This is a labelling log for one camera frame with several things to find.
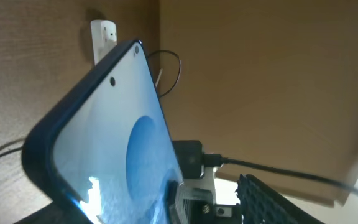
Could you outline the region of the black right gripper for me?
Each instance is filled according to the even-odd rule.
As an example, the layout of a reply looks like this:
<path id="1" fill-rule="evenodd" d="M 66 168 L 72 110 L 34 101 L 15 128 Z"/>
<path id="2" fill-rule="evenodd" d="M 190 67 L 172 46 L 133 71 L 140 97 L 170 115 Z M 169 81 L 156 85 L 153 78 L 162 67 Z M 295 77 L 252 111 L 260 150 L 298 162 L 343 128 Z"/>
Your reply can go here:
<path id="1" fill-rule="evenodd" d="M 240 175 L 240 205 L 213 202 L 209 190 L 178 186 L 180 224 L 322 224 L 253 175 Z"/>

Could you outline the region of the blue Galaxy smartphone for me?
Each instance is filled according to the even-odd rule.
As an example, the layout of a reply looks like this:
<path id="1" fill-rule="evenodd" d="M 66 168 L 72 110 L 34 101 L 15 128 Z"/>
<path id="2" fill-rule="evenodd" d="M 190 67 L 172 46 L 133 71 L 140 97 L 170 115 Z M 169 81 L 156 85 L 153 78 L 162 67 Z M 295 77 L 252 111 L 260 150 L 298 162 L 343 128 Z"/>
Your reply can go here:
<path id="1" fill-rule="evenodd" d="M 168 223 L 182 174 L 139 40 L 115 46 L 33 127 L 22 165 L 70 223 Z"/>

